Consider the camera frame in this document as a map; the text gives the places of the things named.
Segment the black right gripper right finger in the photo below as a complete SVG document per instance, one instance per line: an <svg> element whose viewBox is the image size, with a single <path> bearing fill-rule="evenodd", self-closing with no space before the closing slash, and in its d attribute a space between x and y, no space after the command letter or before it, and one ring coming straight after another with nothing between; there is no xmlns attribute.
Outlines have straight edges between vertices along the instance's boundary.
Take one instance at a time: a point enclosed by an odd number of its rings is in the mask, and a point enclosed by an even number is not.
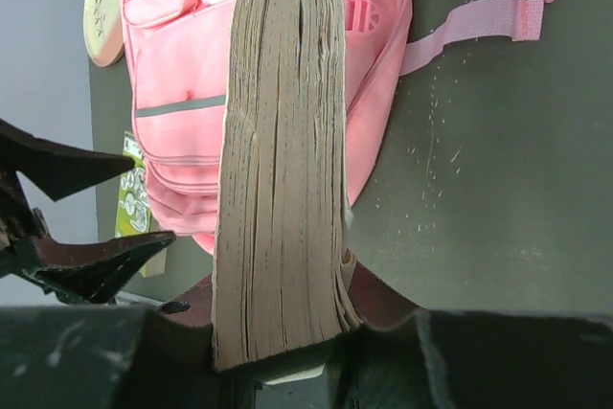
<svg viewBox="0 0 613 409"><path fill-rule="evenodd" d="M609 408L612 319L427 309L353 256L343 279L363 325L343 345L336 408Z"/></svg>

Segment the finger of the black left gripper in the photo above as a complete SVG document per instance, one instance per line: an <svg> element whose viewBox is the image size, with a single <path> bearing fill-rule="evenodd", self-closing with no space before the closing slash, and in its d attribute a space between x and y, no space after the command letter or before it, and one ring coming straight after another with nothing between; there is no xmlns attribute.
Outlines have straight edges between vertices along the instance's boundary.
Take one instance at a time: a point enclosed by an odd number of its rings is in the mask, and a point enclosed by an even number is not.
<svg viewBox="0 0 613 409"><path fill-rule="evenodd" d="M107 304L159 252L172 232L153 232L89 244L29 237L13 247L13 273L64 304Z"/></svg>
<svg viewBox="0 0 613 409"><path fill-rule="evenodd" d="M19 172L58 201L133 167L134 161L126 156L66 146L1 122L1 193L13 200L25 199Z"/></svg>

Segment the pink student backpack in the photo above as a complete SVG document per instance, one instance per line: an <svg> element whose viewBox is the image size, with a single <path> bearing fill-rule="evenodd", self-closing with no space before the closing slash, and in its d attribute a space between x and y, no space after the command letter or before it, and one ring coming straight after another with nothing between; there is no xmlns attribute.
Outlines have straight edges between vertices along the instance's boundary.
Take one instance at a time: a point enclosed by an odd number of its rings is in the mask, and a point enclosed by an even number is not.
<svg viewBox="0 0 613 409"><path fill-rule="evenodd" d="M347 181L359 197L380 150L398 80L450 43L533 41L544 0L476 0L410 41L412 0L344 0ZM234 0L122 0L132 130L160 227L215 246L218 167Z"/></svg>

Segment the green thin booklet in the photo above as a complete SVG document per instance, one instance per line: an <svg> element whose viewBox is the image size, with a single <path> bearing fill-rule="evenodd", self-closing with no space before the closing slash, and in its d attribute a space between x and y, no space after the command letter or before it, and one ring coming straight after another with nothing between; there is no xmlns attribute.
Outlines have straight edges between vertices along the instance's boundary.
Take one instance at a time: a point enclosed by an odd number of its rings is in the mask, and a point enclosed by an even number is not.
<svg viewBox="0 0 613 409"><path fill-rule="evenodd" d="M146 234L151 218L145 187L144 156L130 132L126 132L124 136L123 155L134 161L134 167L120 176L115 220L116 238Z"/></svg>

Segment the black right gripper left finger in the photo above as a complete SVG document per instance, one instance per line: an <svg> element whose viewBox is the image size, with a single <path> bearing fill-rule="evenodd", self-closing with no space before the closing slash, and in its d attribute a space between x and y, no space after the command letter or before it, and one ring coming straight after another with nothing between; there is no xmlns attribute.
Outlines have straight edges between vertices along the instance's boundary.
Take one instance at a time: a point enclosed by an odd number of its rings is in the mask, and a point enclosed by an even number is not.
<svg viewBox="0 0 613 409"><path fill-rule="evenodd" d="M205 277L160 307L2 307L2 407L211 407L211 301Z"/></svg>

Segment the red thick paperback book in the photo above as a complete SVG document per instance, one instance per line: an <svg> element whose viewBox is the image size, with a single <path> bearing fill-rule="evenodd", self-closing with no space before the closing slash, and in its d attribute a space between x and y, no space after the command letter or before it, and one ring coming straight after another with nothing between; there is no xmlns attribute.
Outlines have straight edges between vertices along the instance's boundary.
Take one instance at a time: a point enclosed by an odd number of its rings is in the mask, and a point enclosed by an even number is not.
<svg viewBox="0 0 613 409"><path fill-rule="evenodd" d="M343 281L343 0L236 0L219 170L213 356L229 370L360 319Z"/></svg>

